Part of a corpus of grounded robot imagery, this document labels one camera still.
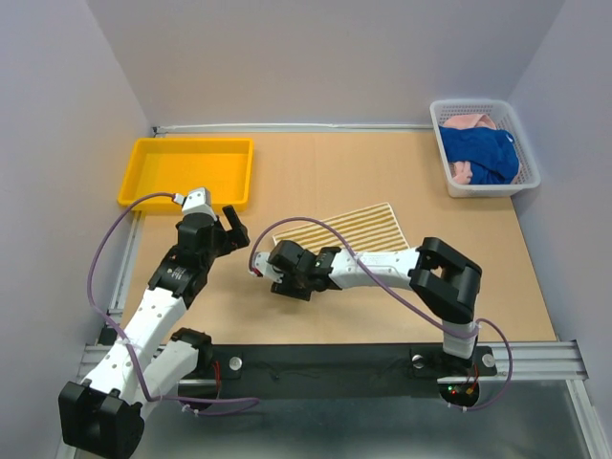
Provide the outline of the yellow striped towel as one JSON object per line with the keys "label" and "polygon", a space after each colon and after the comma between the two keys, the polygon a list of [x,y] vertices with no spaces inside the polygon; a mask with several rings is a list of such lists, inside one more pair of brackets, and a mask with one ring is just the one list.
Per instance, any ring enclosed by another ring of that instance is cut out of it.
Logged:
{"label": "yellow striped towel", "polygon": [[[353,251],[403,251],[409,249],[407,240],[389,203],[380,203],[352,210],[323,220],[336,230]],[[283,230],[273,235],[275,244],[290,240],[302,248],[318,252],[326,247],[341,247],[343,244],[329,230],[317,224],[306,224]]]}

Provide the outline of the blue towel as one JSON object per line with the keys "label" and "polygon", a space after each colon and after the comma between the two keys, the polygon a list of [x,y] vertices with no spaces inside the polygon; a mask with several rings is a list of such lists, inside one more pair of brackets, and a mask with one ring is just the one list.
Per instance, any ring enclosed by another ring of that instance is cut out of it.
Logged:
{"label": "blue towel", "polygon": [[440,127],[441,139],[453,180],[459,185],[509,185],[518,176],[520,160],[514,137],[488,127]]}

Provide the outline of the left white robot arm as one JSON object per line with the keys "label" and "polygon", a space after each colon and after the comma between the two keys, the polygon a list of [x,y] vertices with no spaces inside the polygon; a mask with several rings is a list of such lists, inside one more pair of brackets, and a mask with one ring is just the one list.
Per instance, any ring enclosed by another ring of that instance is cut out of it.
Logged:
{"label": "left white robot arm", "polygon": [[178,380],[211,369],[205,333],[182,329],[168,345],[161,341],[207,285],[213,262],[250,243],[234,208],[223,212],[227,228],[208,205],[185,204],[177,242],[152,274],[136,313],[98,365],[60,391],[65,444],[103,458],[130,457],[147,417]]}

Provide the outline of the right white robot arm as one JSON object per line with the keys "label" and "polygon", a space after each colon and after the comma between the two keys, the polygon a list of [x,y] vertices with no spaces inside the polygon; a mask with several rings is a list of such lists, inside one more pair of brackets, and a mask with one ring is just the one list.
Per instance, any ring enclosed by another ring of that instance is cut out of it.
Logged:
{"label": "right white robot arm", "polygon": [[381,287],[392,295],[411,291],[441,320],[440,362],[461,373],[474,362],[477,342],[474,309],[482,269],[441,239],[427,237],[421,246],[403,251],[352,251],[325,247],[317,253],[294,241],[259,252],[252,266],[271,280],[271,291],[308,301],[314,292]]}

